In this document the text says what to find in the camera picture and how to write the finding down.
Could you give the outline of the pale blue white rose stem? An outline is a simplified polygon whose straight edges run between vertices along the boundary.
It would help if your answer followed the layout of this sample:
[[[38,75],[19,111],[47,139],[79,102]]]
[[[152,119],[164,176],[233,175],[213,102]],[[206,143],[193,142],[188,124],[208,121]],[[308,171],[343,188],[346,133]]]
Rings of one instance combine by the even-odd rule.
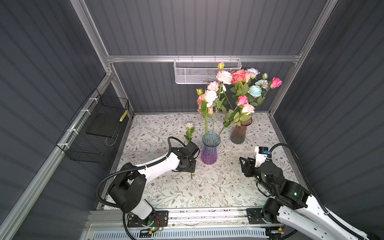
[[[184,135],[185,139],[187,140],[188,143],[190,143],[193,140],[193,133],[195,131],[195,127],[191,122],[186,123],[186,133]]]

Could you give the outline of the blue purple glass vase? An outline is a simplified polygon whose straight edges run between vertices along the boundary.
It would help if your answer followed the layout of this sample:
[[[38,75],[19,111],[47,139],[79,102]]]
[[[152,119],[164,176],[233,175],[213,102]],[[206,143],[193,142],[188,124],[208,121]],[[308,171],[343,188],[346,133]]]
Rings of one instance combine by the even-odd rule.
[[[202,137],[203,150],[201,153],[202,162],[206,165],[213,165],[218,159],[218,147],[221,138],[216,133],[207,133]]]

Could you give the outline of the pink glass vase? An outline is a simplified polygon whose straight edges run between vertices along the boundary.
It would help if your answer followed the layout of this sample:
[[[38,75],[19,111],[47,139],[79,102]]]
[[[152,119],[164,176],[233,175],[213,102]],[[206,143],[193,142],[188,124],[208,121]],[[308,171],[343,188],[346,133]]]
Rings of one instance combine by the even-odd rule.
[[[241,122],[240,126],[236,126],[231,133],[230,140],[234,144],[242,144],[246,139],[247,127],[251,125],[252,122],[253,120],[249,119],[247,121]]]

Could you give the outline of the pale pink rose stem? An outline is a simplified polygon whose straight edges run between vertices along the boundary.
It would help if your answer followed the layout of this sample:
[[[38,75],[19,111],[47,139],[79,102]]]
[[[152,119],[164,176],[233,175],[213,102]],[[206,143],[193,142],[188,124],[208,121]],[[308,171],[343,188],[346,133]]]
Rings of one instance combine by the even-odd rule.
[[[239,105],[235,110],[229,110],[229,117],[224,121],[224,129],[232,124],[236,124],[239,127],[245,125],[251,120],[254,112],[255,108],[251,104]]]

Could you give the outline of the small magenta spray stem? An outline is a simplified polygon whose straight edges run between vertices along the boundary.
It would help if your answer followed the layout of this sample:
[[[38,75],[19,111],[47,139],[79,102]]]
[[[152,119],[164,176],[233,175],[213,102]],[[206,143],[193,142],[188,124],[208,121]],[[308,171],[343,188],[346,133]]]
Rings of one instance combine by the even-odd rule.
[[[248,98],[247,98],[247,96],[245,96],[245,95],[242,95],[242,96],[240,96],[240,97],[238,97],[238,100],[236,101],[236,107],[237,106],[239,106],[239,105],[244,105],[244,104],[249,104],[249,102],[248,102]],[[228,115],[227,115],[227,117],[225,117],[225,120],[229,117],[229,110],[227,111],[227,113],[228,113]],[[223,127],[222,127],[222,129],[220,130],[220,132],[219,132],[219,135],[221,135],[221,133],[224,131],[224,123],[223,123]]]

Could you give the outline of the red pink rose stem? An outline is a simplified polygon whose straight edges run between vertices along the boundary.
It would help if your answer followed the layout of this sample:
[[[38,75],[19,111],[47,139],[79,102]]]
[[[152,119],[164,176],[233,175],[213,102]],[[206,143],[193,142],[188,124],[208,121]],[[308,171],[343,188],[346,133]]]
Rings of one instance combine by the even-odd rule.
[[[232,88],[231,91],[233,93],[233,98],[235,100],[238,99],[238,97],[243,95],[243,87],[245,85],[246,81],[246,73],[245,70],[238,70],[238,71],[232,71],[230,72],[232,76]]]

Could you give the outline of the white spray rose stem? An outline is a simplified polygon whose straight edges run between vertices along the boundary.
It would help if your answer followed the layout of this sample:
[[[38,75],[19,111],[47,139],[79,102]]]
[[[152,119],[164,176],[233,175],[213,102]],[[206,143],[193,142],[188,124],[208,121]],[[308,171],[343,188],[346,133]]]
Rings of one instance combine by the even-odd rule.
[[[268,78],[269,75],[264,73],[262,78],[251,85],[246,93],[249,104],[255,108],[264,102],[267,92],[271,89]]]

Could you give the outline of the peach spray rose stem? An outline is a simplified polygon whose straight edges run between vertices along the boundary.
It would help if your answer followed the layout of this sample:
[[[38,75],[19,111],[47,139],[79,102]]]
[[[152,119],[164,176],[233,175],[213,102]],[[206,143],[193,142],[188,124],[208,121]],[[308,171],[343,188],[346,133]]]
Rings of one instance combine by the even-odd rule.
[[[219,63],[218,69],[219,71],[216,74],[216,79],[209,83],[207,86],[207,89],[203,91],[202,89],[197,89],[198,98],[199,95],[205,93],[207,90],[214,90],[217,92],[218,98],[215,103],[214,107],[214,114],[211,118],[208,118],[208,129],[209,132],[214,132],[215,130],[215,123],[219,112],[227,114],[227,108],[226,105],[228,104],[229,100],[226,95],[226,86],[231,84],[232,76],[230,72],[224,70],[224,63]]]

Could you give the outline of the light pink rose stem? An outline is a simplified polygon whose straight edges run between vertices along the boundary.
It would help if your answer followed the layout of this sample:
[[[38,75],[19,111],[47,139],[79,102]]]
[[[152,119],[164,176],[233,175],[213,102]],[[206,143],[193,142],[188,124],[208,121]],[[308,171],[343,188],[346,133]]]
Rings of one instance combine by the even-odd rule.
[[[244,80],[246,83],[249,82],[249,80],[252,78],[253,73],[249,71],[244,71]]]

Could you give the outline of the single dark pink bud stem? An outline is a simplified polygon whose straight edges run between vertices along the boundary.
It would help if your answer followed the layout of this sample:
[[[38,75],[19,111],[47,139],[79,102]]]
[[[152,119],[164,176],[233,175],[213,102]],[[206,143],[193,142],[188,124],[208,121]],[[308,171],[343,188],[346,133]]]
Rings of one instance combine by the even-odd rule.
[[[279,78],[273,78],[271,81],[268,80],[268,74],[263,74],[262,79],[258,80],[253,87],[254,98],[256,100],[257,107],[260,106],[266,99],[267,93],[270,90],[276,89],[283,84],[283,81]]]

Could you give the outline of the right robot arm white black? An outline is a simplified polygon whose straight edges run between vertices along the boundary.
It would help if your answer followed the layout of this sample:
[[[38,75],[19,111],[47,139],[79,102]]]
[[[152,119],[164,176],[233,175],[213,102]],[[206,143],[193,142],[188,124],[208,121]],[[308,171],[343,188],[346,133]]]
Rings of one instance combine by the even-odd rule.
[[[252,158],[240,158],[241,170],[246,177],[256,179],[256,185],[267,190],[268,198],[258,212],[248,214],[266,223],[283,224],[314,240],[378,240],[374,233],[365,233],[333,214],[321,205],[309,190],[287,180],[274,163],[265,161],[257,165]]]

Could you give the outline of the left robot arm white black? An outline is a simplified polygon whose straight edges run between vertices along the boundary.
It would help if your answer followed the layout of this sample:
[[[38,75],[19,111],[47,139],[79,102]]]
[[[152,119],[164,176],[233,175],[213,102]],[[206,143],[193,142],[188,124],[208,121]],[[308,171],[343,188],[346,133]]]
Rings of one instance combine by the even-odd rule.
[[[125,164],[114,176],[107,193],[124,214],[134,215],[142,225],[151,226],[156,219],[156,211],[143,198],[146,186],[168,172],[194,173],[199,153],[198,146],[189,142],[181,147],[169,145],[165,155],[148,163],[136,166]]]

